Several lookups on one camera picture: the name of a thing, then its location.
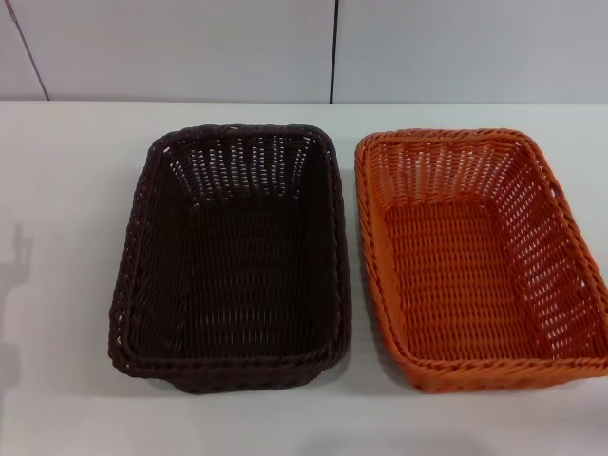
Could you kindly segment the orange woven basket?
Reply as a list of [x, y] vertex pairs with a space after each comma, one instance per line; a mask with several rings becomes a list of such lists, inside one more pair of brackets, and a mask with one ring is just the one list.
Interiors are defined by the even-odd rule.
[[531, 138], [373, 133], [356, 147], [355, 177], [379, 327], [415, 388], [608, 376], [608, 288]]

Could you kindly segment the dark brown woven basket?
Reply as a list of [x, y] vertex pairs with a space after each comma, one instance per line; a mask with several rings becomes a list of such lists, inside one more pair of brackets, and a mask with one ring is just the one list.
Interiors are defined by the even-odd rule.
[[150, 146], [108, 353], [139, 377], [313, 375], [351, 339], [342, 181], [311, 125], [201, 125]]

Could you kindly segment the black vertical wall strip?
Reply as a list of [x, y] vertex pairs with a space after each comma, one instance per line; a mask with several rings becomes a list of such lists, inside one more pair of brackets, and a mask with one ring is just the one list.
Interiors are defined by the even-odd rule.
[[335, 85], [335, 66], [336, 66], [336, 49], [338, 36], [339, 22], [339, 7], [340, 0], [333, 0], [333, 20], [332, 20], [332, 55], [330, 67], [330, 89], [329, 89], [329, 104], [333, 104], [334, 100], [334, 85]]

